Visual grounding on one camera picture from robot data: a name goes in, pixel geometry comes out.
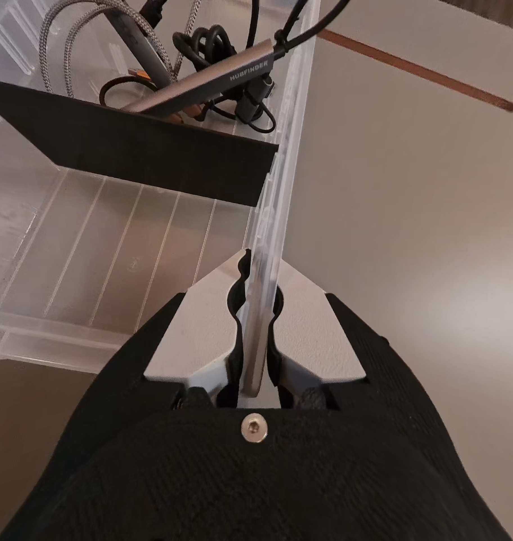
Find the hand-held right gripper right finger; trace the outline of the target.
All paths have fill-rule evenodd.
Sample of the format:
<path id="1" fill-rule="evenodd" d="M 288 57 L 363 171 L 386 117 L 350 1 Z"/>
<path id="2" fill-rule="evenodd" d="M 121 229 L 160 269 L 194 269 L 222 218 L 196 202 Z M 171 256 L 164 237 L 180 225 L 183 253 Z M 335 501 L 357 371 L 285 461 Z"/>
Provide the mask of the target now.
<path id="1" fill-rule="evenodd" d="M 366 376 L 326 292 L 285 261 L 268 326 L 267 369 L 273 385 L 286 389 Z"/>

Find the slim grey usb hub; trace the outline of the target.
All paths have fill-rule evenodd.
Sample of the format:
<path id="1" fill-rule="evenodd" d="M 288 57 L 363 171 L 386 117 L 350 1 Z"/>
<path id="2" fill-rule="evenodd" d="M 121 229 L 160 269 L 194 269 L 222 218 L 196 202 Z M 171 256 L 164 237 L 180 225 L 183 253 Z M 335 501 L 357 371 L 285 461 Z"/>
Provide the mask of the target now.
<path id="1" fill-rule="evenodd" d="M 201 104 L 272 70 L 274 44 L 271 39 L 202 71 L 172 83 L 139 101 L 122 108 L 124 112 L 168 116 L 190 105 Z"/>

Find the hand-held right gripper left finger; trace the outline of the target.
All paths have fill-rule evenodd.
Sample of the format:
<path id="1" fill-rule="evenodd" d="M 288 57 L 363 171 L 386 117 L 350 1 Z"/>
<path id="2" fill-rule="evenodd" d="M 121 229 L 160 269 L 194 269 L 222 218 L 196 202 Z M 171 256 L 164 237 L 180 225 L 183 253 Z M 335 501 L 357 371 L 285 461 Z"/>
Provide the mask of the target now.
<path id="1" fill-rule="evenodd" d="M 192 285 L 174 313 L 144 377 L 186 388 L 223 389 L 243 363 L 237 314 L 245 303 L 248 249 Z"/>

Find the clear plastic storage bin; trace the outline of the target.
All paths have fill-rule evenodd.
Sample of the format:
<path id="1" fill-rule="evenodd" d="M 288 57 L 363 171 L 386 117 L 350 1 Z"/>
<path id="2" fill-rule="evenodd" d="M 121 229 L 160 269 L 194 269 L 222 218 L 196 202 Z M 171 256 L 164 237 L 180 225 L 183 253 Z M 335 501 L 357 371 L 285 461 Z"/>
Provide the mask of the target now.
<path id="1" fill-rule="evenodd" d="M 0 1 L 0 81 L 44 90 L 39 38 L 56 1 Z M 279 145 L 255 208 L 75 172 L 0 117 L 0 359 L 98 372 L 174 294 L 236 252 L 252 268 L 244 328 L 245 396 L 271 389 L 265 372 L 272 314 L 315 39 L 273 68 L 266 105 L 276 130 L 259 134 L 208 113 L 198 127 Z M 140 67 L 103 16 L 80 30 L 75 96 L 97 103 L 109 79 Z"/>

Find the black bin divider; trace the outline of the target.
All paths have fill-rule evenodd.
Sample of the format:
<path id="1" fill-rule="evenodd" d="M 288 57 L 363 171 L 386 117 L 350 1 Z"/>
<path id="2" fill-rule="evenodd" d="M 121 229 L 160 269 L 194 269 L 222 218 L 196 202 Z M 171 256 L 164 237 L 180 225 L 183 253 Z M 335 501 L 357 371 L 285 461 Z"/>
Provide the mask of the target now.
<path id="1" fill-rule="evenodd" d="M 279 150 L 1 81 L 0 116 L 57 166 L 249 207 Z"/>

